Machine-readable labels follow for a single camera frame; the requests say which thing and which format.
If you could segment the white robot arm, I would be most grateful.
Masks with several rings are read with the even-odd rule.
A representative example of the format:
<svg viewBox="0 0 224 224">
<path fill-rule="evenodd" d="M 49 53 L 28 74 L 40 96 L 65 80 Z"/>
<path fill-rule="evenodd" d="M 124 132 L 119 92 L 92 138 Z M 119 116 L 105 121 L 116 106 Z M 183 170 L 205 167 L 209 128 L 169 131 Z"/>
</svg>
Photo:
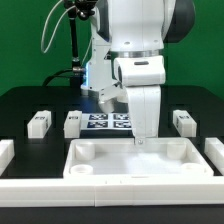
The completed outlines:
<svg viewBox="0 0 224 224">
<path fill-rule="evenodd" d="M 97 0 L 91 18 L 92 56 L 82 91 L 98 97 L 110 113 L 113 102 L 128 104 L 135 143 L 158 135 L 161 85 L 166 72 L 161 51 L 178 43 L 194 25 L 193 0 Z"/>
</svg>

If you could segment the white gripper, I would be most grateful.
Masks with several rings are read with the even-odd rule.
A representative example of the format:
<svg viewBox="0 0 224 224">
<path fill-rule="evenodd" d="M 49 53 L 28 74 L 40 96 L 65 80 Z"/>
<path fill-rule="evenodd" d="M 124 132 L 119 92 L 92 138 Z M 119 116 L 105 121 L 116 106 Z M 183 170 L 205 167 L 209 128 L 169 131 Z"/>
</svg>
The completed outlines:
<svg viewBox="0 0 224 224">
<path fill-rule="evenodd" d="M 99 91 L 98 105 L 108 114 L 114 102 L 126 103 L 136 145 L 144 145 L 148 138 L 158 136 L 161 88 L 165 83 L 164 59 L 161 55 L 144 58 L 116 58 L 114 76 L 127 88 L 112 85 Z"/>
</svg>

